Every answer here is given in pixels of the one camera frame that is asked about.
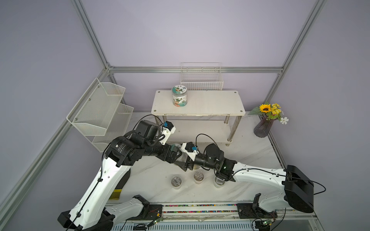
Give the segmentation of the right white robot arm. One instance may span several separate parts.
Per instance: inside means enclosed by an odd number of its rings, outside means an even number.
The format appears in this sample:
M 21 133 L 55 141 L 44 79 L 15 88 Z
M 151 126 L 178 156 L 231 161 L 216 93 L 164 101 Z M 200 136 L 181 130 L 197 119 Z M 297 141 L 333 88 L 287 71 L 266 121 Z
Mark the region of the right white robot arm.
M 288 165 L 286 169 L 267 169 L 249 166 L 227 158 L 208 157 L 198 154 L 186 161 L 174 162 L 184 171 L 195 165 L 213 169 L 216 177 L 226 182 L 250 182 L 273 188 L 263 195 L 258 193 L 255 202 L 261 210 L 293 208 L 303 213 L 314 212 L 314 183 L 298 167 Z

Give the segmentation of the seed jar purple flower lid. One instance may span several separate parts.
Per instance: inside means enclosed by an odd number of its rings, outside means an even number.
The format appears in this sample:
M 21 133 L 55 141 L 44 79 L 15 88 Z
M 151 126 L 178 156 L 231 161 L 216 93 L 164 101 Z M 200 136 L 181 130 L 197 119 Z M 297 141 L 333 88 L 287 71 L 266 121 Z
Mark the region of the seed jar purple flower lid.
M 184 153 L 181 148 L 182 144 L 180 143 L 172 144 L 172 151 L 175 151 L 174 161 L 186 162 L 188 155 Z

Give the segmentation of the seed jar green plant lid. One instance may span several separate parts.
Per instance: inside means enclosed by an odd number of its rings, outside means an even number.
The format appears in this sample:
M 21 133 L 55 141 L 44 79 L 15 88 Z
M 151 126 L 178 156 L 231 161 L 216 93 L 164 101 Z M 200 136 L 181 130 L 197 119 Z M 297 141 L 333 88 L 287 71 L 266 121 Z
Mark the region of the seed jar green plant lid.
M 186 86 L 176 85 L 172 88 L 172 102 L 177 107 L 184 107 L 188 102 L 188 90 Z

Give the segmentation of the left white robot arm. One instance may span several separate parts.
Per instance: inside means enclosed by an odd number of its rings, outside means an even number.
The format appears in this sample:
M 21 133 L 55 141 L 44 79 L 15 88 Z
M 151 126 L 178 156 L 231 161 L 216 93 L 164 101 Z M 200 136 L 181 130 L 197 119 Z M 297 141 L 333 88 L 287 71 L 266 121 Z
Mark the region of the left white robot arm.
M 147 218 L 150 203 L 140 195 L 117 206 L 106 204 L 135 162 L 154 156 L 173 164 L 182 156 L 181 148 L 180 144 L 167 144 L 141 135 L 115 138 L 104 151 L 101 167 L 88 190 L 72 210 L 59 215 L 58 222 L 67 231 L 109 231 L 131 218 Z

